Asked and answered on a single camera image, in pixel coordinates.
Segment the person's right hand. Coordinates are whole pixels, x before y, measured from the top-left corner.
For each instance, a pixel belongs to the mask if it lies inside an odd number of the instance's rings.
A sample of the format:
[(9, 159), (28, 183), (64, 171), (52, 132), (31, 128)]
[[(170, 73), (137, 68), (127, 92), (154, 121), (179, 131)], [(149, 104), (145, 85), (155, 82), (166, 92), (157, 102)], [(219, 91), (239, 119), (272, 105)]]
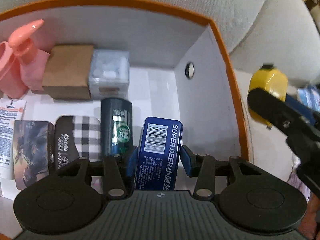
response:
[(319, 198), (312, 194), (309, 199), (306, 214), (303, 217), (298, 231), (307, 239), (319, 240), (319, 230), (317, 229), (317, 213), (319, 212)]

